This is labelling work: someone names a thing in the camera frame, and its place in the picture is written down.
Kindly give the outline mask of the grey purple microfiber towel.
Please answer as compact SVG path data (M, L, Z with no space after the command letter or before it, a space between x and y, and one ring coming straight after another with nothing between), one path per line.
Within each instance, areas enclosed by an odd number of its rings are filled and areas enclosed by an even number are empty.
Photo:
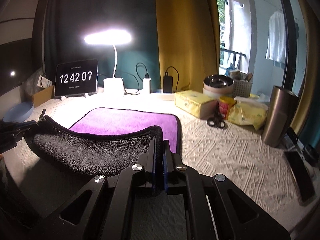
M40 158L65 172L111 177L138 162L155 142L153 173L163 174L163 141L181 153L182 128L173 114L95 108L67 129L45 115L24 137Z

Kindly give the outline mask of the dark green curtain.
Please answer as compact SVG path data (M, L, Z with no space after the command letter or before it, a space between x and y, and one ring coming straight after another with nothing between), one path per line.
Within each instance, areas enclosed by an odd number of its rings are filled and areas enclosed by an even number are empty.
M100 51L87 45L84 36L108 28L123 28L132 42L118 47L116 76L126 88L142 86L149 74L151 88L161 86L156 22L156 0L48 0L44 28L46 76L55 78L58 64L97 59Z

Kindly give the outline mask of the white power strip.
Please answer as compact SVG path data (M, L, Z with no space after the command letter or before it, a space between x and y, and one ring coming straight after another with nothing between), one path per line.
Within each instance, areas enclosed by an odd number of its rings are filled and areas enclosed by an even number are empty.
M163 93L162 90L152 92L150 97L154 100L174 101L174 93Z

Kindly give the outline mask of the tablet showing clock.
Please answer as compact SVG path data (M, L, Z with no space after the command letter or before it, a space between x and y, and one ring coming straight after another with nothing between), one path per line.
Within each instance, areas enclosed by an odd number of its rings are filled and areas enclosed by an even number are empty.
M95 94L98 90L97 59L58 64L56 67L54 96Z

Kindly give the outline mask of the metal bowl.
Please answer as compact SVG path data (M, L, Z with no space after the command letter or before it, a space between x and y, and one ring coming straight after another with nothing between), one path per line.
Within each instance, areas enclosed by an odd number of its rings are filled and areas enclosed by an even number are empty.
M215 74L205 77L203 83L212 88L225 88L231 87L234 81L228 76Z

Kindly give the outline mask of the white desk lamp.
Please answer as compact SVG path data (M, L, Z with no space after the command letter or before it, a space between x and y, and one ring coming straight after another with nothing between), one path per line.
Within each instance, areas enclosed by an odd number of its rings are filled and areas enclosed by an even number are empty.
M85 35L84 42L100 51L101 66L98 73L101 75L104 95L109 98L124 96L124 81L121 77L116 77L117 48L131 43L132 35L123 28L108 28Z

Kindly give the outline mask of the yellow tissue box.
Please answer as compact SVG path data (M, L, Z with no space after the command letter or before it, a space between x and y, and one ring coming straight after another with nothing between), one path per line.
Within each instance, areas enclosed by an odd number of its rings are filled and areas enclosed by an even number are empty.
M212 115L217 106L216 99L193 90L176 92L174 102L176 107L199 119Z

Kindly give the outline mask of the red yellow can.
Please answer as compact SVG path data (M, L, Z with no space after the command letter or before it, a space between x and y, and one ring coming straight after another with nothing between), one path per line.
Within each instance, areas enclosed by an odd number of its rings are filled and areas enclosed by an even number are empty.
M219 112L223 119L227 120L230 109L236 104L236 101L232 97L221 96L219 98Z

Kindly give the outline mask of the white power adapter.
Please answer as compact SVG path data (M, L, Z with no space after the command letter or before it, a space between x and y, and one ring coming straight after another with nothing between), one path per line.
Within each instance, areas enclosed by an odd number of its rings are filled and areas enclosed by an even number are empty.
M149 74L146 74L143 79L143 93L145 94L151 93L151 78Z

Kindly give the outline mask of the white perforated basket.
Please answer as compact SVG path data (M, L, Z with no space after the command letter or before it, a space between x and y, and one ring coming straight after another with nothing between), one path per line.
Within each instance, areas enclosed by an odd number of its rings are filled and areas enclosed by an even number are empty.
M251 88L252 88L252 83L251 83L252 77L253 77L253 74L248 73L244 79L234 80L233 97L240 96L243 98L249 98L251 94Z

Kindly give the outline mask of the blue plate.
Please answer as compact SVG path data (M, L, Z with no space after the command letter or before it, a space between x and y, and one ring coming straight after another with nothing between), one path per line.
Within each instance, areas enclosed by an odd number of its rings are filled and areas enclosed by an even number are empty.
M3 117L4 122L24 122L31 116L34 104L31 101L22 102L8 110Z

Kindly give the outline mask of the black power adapter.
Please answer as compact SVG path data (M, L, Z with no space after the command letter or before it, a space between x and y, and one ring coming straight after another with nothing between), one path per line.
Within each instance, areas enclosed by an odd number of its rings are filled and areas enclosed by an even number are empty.
M165 72L163 76L163 93L172 93L173 77L169 72Z

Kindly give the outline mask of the white hanging shirt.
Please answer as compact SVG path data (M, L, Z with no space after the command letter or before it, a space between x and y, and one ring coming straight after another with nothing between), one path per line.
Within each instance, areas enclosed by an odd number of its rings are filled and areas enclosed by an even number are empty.
M285 56L286 29L284 14L275 11L269 19L266 59L284 64Z

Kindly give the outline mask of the cardboard box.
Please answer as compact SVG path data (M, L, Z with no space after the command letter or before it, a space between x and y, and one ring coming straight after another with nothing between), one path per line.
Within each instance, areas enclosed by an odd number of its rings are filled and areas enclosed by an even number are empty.
M54 86L43 89L31 96L34 107L39 107L43 103L54 97Z

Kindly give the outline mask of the yellow wet wipes pack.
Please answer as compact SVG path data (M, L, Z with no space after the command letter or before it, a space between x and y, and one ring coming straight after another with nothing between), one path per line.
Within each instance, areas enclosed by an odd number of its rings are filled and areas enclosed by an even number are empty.
M265 107L246 102L238 102L231 107L228 121L239 126L253 126L257 131L263 127L267 118Z

